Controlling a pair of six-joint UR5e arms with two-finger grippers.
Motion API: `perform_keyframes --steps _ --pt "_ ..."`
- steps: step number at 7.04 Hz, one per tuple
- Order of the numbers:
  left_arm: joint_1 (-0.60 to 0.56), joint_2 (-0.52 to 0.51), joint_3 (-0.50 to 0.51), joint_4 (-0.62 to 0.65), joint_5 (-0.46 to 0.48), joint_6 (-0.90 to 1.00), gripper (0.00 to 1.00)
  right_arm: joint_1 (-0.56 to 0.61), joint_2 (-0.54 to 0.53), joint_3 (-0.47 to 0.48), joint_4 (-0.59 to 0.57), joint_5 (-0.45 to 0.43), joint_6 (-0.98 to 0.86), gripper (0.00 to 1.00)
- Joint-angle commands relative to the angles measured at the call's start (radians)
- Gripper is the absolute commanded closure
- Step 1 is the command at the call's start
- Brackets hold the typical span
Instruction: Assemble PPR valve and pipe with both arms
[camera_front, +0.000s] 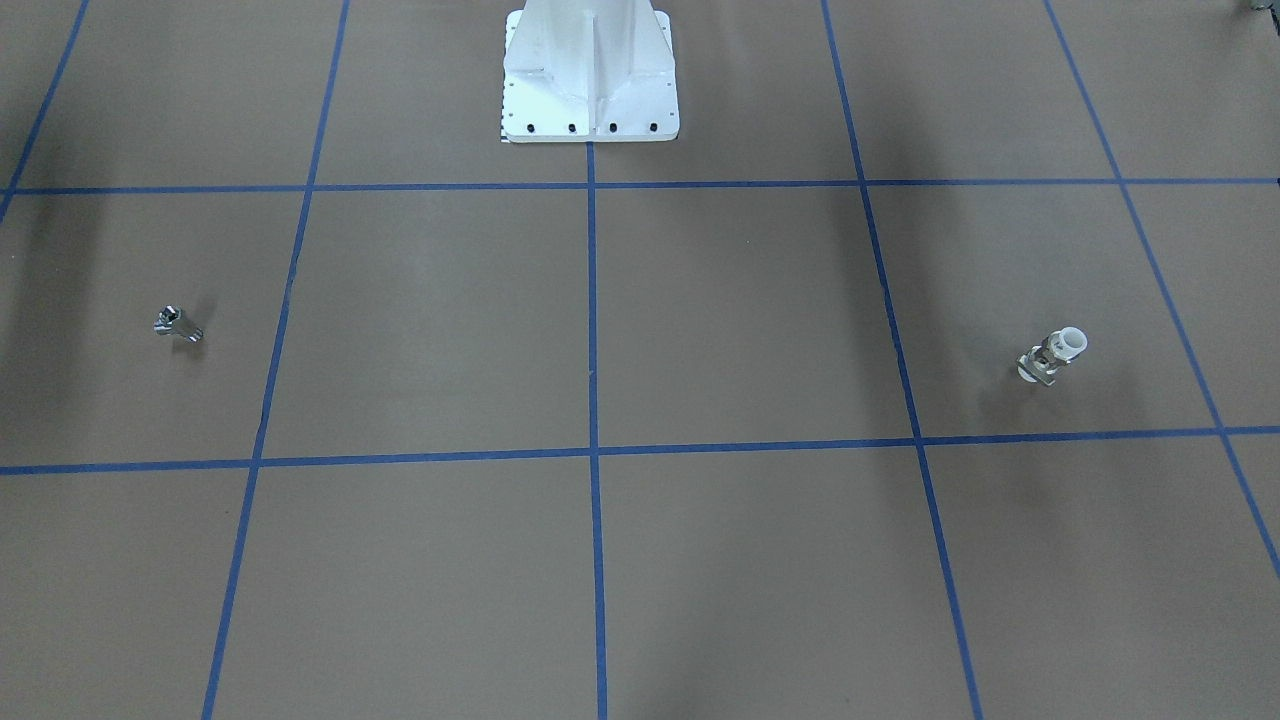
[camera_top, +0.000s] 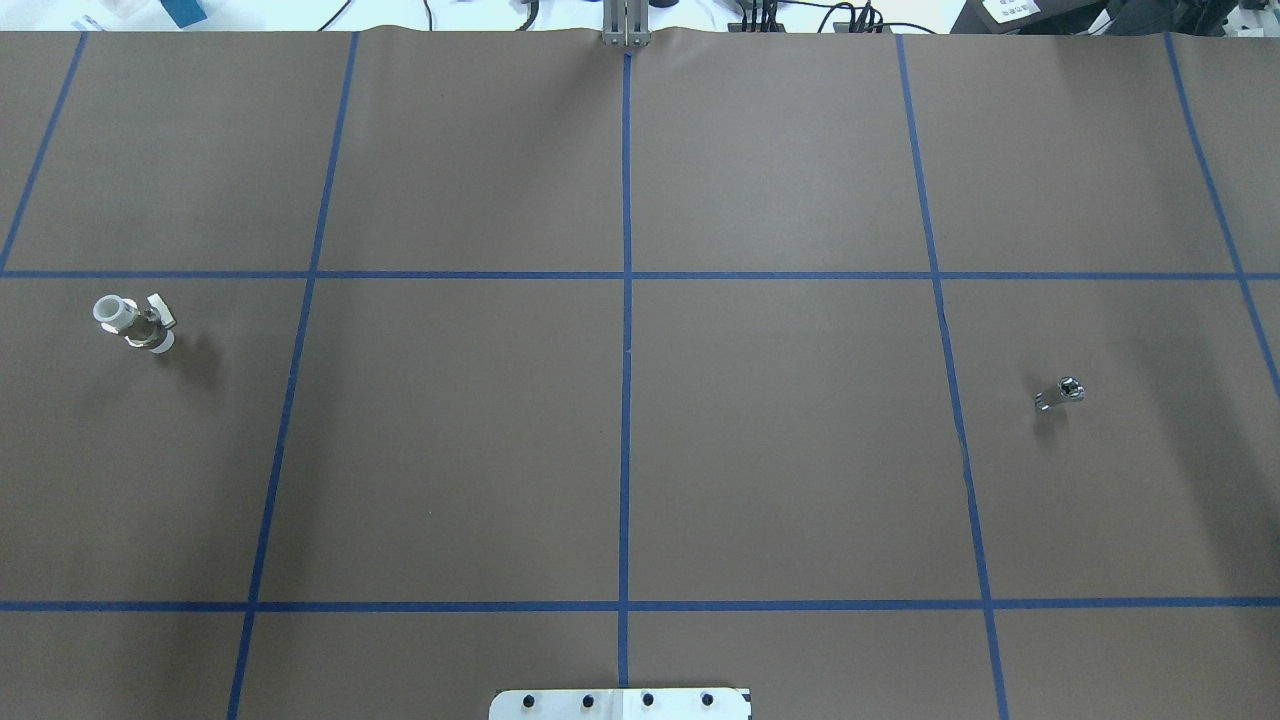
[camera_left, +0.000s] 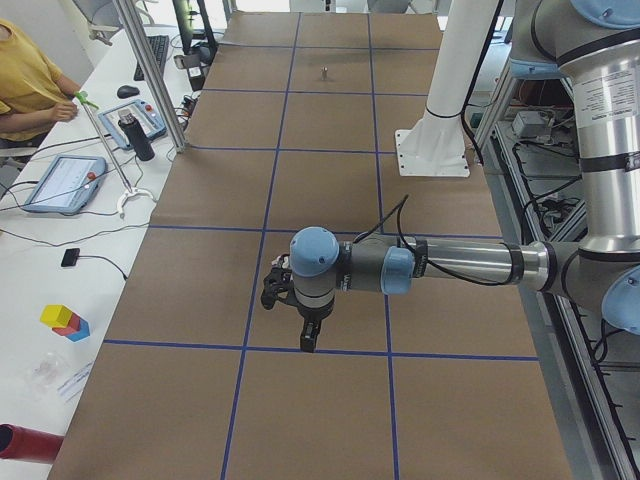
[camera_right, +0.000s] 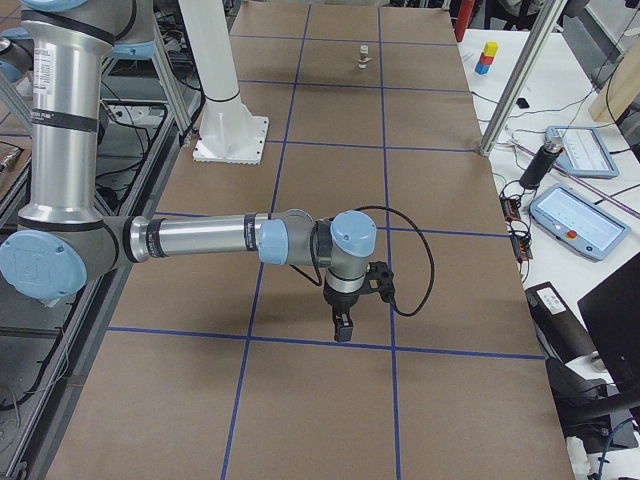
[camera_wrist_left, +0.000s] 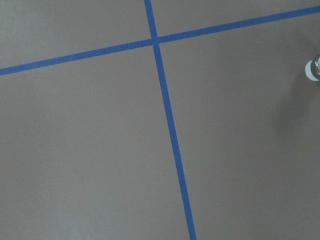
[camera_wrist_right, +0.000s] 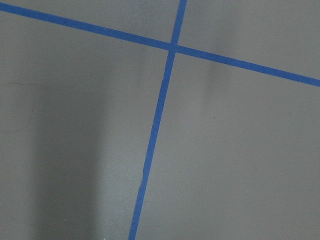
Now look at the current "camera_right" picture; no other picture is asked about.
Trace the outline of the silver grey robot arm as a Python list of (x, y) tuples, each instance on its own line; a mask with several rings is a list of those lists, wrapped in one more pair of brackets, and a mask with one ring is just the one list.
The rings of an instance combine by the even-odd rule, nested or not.
[(101, 215), (94, 206), (103, 59), (150, 57), (149, 1), (26, 1), (34, 41), (29, 203), (1, 246), (1, 272), (21, 294), (51, 301), (117, 268), (151, 258), (254, 251), (262, 262), (325, 270), (335, 338), (351, 339), (351, 307), (369, 292), (376, 227), (348, 210), (314, 220), (284, 213), (149, 220)]

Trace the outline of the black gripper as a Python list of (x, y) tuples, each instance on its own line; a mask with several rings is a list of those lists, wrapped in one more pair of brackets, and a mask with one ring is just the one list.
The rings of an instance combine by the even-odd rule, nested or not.
[(323, 296), (332, 309), (334, 340), (338, 343), (350, 342), (354, 328), (350, 309), (358, 302), (359, 294), (357, 292), (338, 292), (330, 285), (325, 285)]

